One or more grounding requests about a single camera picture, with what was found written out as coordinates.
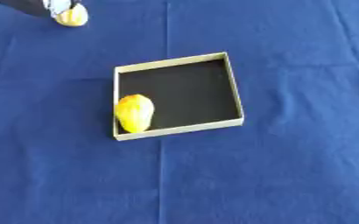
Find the blue fabric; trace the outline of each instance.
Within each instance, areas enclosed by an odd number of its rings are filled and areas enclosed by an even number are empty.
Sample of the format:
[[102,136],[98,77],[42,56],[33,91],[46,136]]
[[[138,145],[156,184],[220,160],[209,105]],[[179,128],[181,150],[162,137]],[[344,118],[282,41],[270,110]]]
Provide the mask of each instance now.
[[[359,0],[0,5],[0,224],[359,224]],[[112,68],[229,52],[243,127],[117,142]]]

